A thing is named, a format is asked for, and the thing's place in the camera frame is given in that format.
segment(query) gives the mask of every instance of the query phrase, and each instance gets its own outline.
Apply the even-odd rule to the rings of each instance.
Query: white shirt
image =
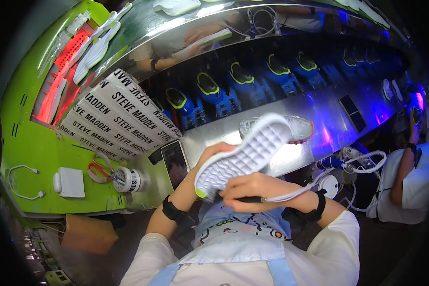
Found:
[[[359,278],[359,224],[344,211],[313,239],[307,251],[283,242],[288,265],[299,286],[356,285]],[[144,286],[162,268],[178,259],[166,238],[145,235],[121,286]],[[266,261],[182,265],[170,286],[273,285]]]
[[[423,153],[418,165],[403,180],[402,208],[391,203],[389,194],[393,187],[399,169],[400,161],[405,149],[396,150],[388,155],[383,167],[383,195],[379,196],[380,202],[366,212],[367,217],[377,217],[381,221],[394,221],[406,224],[422,222],[429,207],[429,143],[417,145]],[[370,205],[377,201],[373,196]]]

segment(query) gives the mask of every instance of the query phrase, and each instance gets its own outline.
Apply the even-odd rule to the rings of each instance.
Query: stainless steel surface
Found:
[[[209,50],[243,42],[246,37],[241,36],[234,29],[251,34],[249,20],[252,20],[253,16],[256,27],[259,27],[256,38],[283,34],[279,28],[272,29],[274,22],[281,23],[283,19],[291,18],[295,30],[343,33],[389,44],[400,44],[398,42],[402,41],[393,30],[389,31],[388,35],[385,34],[386,29],[371,22],[362,11],[354,11],[333,0],[265,0],[226,3],[202,1],[200,9],[179,17],[168,16],[163,11],[156,13],[152,9],[152,4],[153,0],[133,3],[132,9],[121,19],[121,29],[110,42],[103,61],[91,69],[90,72],[95,74],[90,77],[90,82],[84,88],[93,87],[116,68],[125,69],[141,82],[160,71],[151,70],[151,59],[166,59],[165,64],[161,63],[163,66],[161,70],[164,70]],[[315,15],[312,15],[311,9],[315,9]],[[270,13],[262,11],[255,15],[259,10],[267,10]],[[344,18],[345,15],[346,23],[343,26],[339,19]],[[231,38],[221,40],[217,45],[204,47],[203,50],[194,51],[185,57],[172,58],[174,52],[189,44],[184,43],[183,40],[189,33],[196,32],[199,35],[208,36],[226,28],[226,21],[234,28],[231,28],[233,33]]]
[[[338,102],[346,94],[352,97],[366,122],[367,127],[360,134],[355,131]],[[276,112],[313,121],[315,131],[307,142],[283,146],[270,164],[262,170],[265,174],[278,177],[330,156],[333,152],[352,144],[385,122],[399,107],[401,105],[397,98],[389,101],[383,96],[380,80],[348,82],[291,96],[216,120],[185,132],[180,140],[189,167],[193,168],[207,146],[222,141],[233,145],[240,144],[238,127],[246,118]],[[151,153],[134,157],[128,166],[139,169],[149,176],[149,184],[145,191],[126,195],[129,211],[157,207],[165,196],[173,191],[163,161],[153,166],[148,159]]]

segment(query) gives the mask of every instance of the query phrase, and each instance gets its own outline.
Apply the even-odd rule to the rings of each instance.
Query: black brush handle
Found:
[[[244,198],[239,198],[237,200],[244,203],[260,203],[261,199],[262,197],[244,197]]]

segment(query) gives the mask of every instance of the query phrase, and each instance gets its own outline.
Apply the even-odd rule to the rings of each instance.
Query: red scissor handle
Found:
[[[107,175],[107,173],[105,173],[102,168],[100,168],[96,163],[89,163],[89,165],[87,165],[87,169],[89,170],[91,168],[91,166],[94,166],[95,168],[97,168],[97,170],[100,171],[100,173],[103,174],[103,176],[105,176],[107,178],[107,181],[111,180],[111,177],[109,175]]]

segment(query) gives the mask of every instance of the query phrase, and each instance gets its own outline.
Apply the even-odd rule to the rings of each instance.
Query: white usb cable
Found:
[[[11,184],[11,181],[10,181],[11,171],[12,171],[12,170],[14,170],[14,169],[20,168],[20,167],[24,167],[24,168],[27,168],[27,169],[29,169],[29,170],[32,170],[32,172],[34,172],[35,174],[38,174],[38,173],[39,173],[39,171],[38,171],[37,169],[30,168],[29,166],[26,166],[26,165],[18,165],[18,166],[12,167],[12,168],[8,171],[8,184],[10,185],[10,189],[13,191],[13,193],[15,193],[15,195],[17,195],[17,196],[18,196],[18,197],[20,197],[20,198],[23,198],[23,199],[30,199],[30,200],[33,200],[33,199],[37,199],[37,198],[41,198],[41,197],[43,197],[43,196],[45,195],[45,191],[44,191],[44,190],[42,190],[42,191],[38,192],[38,195],[37,195],[36,197],[34,197],[34,198],[24,197],[24,196],[22,196],[22,195],[20,195],[20,194],[17,194],[17,193],[14,191],[14,189],[13,189],[13,185]]]

